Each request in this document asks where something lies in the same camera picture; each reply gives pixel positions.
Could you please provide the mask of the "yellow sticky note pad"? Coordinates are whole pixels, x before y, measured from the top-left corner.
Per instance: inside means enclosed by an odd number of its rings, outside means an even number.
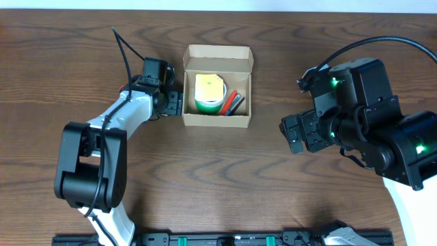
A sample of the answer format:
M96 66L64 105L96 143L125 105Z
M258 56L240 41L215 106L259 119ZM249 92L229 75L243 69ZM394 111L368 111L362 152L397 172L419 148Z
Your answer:
M217 74L195 76L195 100L217 101L224 97L224 80Z

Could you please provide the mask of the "green tape roll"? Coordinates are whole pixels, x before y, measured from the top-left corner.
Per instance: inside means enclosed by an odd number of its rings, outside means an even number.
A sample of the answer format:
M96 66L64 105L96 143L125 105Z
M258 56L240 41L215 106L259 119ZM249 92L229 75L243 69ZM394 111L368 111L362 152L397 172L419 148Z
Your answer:
M222 100L217 101L197 101L195 100L196 107L200 113L204 114L217 114L224 103L225 96L227 94L227 86L224 82L224 97Z

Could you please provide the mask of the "short orange utility knife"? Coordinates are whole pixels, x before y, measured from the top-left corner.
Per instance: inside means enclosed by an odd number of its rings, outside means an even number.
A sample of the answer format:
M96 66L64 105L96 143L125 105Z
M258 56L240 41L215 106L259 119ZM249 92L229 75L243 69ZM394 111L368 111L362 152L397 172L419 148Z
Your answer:
M234 116L237 113L237 110L241 108L243 103L245 102L245 97L240 94L237 90L234 90L229 98L226 100L222 109L219 112L219 115L222 116Z

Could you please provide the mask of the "brown cardboard box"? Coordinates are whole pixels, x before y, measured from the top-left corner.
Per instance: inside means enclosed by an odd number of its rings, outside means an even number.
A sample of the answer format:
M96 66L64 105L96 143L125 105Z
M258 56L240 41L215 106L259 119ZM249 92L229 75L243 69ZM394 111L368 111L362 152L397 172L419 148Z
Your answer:
M185 126L246 128L251 119L251 75L253 54L248 46L190 44L184 54L184 100L182 118ZM233 91L241 95L233 115L207 115L195 103L195 75L217 74L227 88L225 100Z

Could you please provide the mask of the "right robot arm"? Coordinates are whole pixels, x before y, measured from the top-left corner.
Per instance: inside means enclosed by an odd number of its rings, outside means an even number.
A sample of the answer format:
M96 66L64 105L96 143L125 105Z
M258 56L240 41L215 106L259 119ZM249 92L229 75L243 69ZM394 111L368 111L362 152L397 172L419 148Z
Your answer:
M284 117L290 149L342 156L382 177L409 245L436 244L436 114L404 115L379 59L312 68L298 81L314 107Z

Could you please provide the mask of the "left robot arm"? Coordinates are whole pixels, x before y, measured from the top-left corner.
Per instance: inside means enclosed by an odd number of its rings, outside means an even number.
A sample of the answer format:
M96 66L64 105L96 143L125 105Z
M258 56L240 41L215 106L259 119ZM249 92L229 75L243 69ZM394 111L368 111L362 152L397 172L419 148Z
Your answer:
M182 94L173 88L175 70L146 57L143 72L130 77L119 98L86 123L65 125L54 192L79 210L93 236L55 236L53 245L143 245L122 198L127 184L127 141L143 123L161 115L180 115Z

